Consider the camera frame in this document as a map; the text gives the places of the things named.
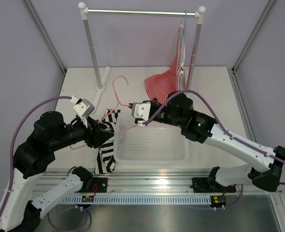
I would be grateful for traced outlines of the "pink wire hanger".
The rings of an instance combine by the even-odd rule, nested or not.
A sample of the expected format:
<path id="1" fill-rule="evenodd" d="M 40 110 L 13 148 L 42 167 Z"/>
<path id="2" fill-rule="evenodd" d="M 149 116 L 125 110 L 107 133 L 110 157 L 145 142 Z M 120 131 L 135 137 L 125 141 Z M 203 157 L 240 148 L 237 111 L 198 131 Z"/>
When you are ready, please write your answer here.
<path id="1" fill-rule="evenodd" d="M 120 78 L 120 77 L 122 77 L 122 78 L 125 80 L 126 84 L 129 85 L 129 82 L 128 82 L 127 78 L 126 78 L 125 76 L 123 76 L 123 75 L 119 75 L 119 76 L 117 76 L 117 77 L 114 78 L 114 80 L 113 80 L 113 82 L 112 82 L 112 87 L 113 87 L 114 95 L 115 95 L 115 98 L 116 98 L 116 107 L 113 108 L 109 113 L 107 113 L 107 114 L 99 121 L 99 123 L 101 123 L 105 118 L 107 118 L 107 117 L 108 117 L 109 115 L 111 115 L 113 112 L 116 112 L 116 110 L 117 110 L 117 108 L 118 108 L 119 106 L 124 106 L 124 107 L 129 107 L 129 106 L 130 106 L 129 104 L 122 104 L 121 101 L 120 101 L 120 99 L 119 99 L 119 97 L 118 97 L 118 94 L 117 94 L 117 91 L 116 91 L 116 88 L 115 88 L 114 83 L 115 83 L 116 79 L 118 79 L 118 78 Z"/>

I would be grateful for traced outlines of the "black white striped tank top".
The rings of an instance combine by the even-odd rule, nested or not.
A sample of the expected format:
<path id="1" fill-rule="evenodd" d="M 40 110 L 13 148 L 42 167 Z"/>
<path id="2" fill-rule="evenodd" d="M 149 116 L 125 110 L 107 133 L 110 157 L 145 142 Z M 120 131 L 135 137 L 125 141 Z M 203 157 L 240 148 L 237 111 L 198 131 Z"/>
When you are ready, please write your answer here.
<path id="1" fill-rule="evenodd" d="M 102 121 L 102 123 L 106 124 L 114 132 L 120 113 L 121 110 L 114 110 Z M 115 169 L 115 166 L 116 162 L 114 159 L 114 138 L 112 137 L 98 149 L 94 171 L 96 175 L 112 173 Z"/>

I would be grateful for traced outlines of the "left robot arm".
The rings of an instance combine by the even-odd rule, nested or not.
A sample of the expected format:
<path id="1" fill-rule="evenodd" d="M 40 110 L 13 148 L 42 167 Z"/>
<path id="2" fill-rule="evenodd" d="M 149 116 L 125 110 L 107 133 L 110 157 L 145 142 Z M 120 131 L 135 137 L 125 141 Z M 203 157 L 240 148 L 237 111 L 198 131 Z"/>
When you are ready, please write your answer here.
<path id="1" fill-rule="evenodd" d="M 55 160 L 55 152 L 84 141 L 90 148 L 99 148 L 113 137 L 105 124 L 88 117 L 86 123 L 76 117 L 66 124 L 57 111 L 46 112 L 34 123 L 34 130 L 13 155 L 13 171 L 0 203 L 1 232 L 32 232 L 43 217 L 66 196 L 95 190 L 93 175 L 86 168 L 74 168 L 66 179 L 32 199 L 35 184 Z"/>

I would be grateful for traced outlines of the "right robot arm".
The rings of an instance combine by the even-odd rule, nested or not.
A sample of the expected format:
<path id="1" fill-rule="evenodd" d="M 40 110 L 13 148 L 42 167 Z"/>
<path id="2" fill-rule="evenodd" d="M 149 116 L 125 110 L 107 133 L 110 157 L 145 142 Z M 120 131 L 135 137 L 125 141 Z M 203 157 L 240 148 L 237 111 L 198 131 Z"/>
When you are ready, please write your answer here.
<path id="1" fill-rule="evenodd" d="M 188 140 L 219 148 L 246 164 L 231 168 L 213 167 L 208 177 L 192 179 L 194 192 L 235 192 L 236 185 L 253 184 L 275 192 L 280 185 L 285 148 L 262 146 L 225 128 L 216 117 L 194 110 L 185 91 L 171 93 L 160 104 L 157 99 L 129 104 L 139 126 L 155 121 L 179 127 Z"/>

